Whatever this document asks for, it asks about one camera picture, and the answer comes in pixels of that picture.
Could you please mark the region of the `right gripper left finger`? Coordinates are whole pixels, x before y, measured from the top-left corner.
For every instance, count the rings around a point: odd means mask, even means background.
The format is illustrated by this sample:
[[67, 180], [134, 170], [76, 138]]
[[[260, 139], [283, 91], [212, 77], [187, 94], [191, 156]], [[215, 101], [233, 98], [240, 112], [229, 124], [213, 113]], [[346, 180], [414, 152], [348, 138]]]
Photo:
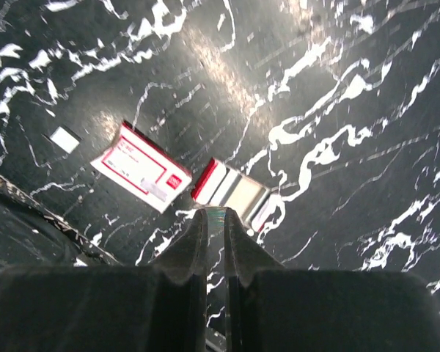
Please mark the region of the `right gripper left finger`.
[[208, 216], [150, 264], [0, 273], [0, 351], [203, 351]]

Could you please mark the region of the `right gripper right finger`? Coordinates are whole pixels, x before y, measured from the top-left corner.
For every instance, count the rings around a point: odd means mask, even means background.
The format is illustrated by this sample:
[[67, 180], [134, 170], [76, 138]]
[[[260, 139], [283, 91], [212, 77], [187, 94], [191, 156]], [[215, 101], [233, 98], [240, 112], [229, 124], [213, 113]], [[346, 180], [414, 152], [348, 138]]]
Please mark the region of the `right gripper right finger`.
[[224, 219], [229, 351], [440, 351], [424, 282], [391, 271], [289, 269]]

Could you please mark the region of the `staple box tray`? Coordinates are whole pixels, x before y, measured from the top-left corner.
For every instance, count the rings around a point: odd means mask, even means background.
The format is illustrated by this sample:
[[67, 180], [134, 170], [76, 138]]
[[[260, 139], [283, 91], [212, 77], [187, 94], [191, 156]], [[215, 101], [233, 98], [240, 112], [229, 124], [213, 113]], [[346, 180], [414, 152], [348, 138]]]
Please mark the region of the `staple box tray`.
[[276, 209], [279, 196], [256, 180], [211, 158], [191, 198], [200, 205], [233, 209], [243, 224], [259, 233]]

